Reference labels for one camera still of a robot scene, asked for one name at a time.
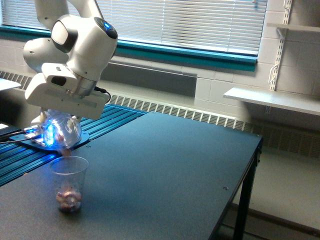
shelf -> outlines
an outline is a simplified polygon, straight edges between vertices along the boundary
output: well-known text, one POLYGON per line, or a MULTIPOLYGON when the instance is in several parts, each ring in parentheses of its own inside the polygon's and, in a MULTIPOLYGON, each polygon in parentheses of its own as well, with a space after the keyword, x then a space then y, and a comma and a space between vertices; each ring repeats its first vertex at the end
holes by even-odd
POLYGON ((9 80, 5 80, 5 79, 0 78, 0 91, 14 89, 14 88, 18 88, 20 86, 21 85, 15 81, 9 81, 9 80))
POLYGON ((289 29, 293 31, 320 33, 320 27, 316 27, 316 26, 301 26, 301 25, 278 24, 278 23, 267 23, 266 26, 275 27, 278 29, 289 29))
POLYGON ((312 96, 269 91, 254 87, 233 87, 223 97, 320 116, 320 98, 312 96))

black table leg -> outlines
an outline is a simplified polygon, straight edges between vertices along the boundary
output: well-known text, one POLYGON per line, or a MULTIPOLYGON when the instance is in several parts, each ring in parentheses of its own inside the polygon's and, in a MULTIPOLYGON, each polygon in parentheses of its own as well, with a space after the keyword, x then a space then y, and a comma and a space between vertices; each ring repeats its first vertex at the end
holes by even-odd
POLYGON ((255 173, 257 168, 257 161, 258 161, 258 154, 255 154, 253 163, 242 183, 238 213, 236 216, 236 222, 235 222, 234 233, 233 233, 233 240, 242 240, 244 237, 251 192, 252 192, 252 187, 254 185, 255 173))

blue aluminum rail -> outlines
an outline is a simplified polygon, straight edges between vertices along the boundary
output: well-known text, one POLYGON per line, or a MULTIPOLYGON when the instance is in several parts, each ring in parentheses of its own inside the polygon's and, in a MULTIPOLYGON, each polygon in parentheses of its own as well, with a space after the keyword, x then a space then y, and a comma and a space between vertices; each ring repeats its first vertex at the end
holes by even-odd
MULTIPOLYGON (((92 141, 146 114, 144 111, 118 105, 106 105, 97 120, 83 118, 82 130, 92 141)), ((60 157, 22 144, 0 144, 0 186, 60 157)))

teal window sill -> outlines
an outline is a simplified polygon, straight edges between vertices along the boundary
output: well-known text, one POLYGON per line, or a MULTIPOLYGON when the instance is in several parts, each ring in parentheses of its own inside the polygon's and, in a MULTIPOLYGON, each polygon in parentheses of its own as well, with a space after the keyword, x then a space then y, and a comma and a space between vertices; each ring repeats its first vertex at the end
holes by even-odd
MULTIPOLYGON (((48 30, 0 26, 0 37, 32 40, 50 37, 48 30)), ((258 58, 256 56, 230 54, 223 52, 195 50, 140 42, 118 40, 116 54, 132 58, 147 58, 154 61, 166 61, 172 64, 191 65, 192 67, 217 67, 254 72, 258 58)))

clear plastic cup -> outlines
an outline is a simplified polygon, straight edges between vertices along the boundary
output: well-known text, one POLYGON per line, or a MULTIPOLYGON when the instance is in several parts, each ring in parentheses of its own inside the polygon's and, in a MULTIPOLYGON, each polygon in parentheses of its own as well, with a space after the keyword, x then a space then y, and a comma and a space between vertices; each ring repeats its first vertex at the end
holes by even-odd
POLYGON ((53 160, 49 166, 53 173, 58 208, 65 213, 78 211, 83 199, 88 161, 79 156, 62 156, 53 160))

